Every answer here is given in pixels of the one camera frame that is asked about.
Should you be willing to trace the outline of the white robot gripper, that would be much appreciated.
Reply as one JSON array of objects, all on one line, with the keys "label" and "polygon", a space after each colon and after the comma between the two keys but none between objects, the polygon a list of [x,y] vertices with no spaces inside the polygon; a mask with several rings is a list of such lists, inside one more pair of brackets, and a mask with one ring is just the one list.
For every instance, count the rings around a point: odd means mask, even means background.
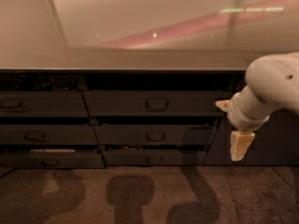
[{"label": "white robot gripper", "polygon": [[215,106],[227,112],[228,120],[238,130],[230,134],[230,154],[232,161],[241,161],[255,138],[251,131],[269,120],[270,110],[252,92],[236,93],[230,101],[217,101]]}]

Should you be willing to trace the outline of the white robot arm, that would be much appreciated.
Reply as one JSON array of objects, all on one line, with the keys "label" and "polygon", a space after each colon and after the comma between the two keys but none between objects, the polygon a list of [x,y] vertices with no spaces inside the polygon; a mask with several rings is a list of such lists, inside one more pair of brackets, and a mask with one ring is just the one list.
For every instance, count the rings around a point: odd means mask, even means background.
[{"label": "white robot arm", "polygon": [[299,53],[263,56],[245,74],[246,87],[215,106],[235,128],[230,134],[232,161],[241,161],[270,115],[280,109],[299,114]]}]

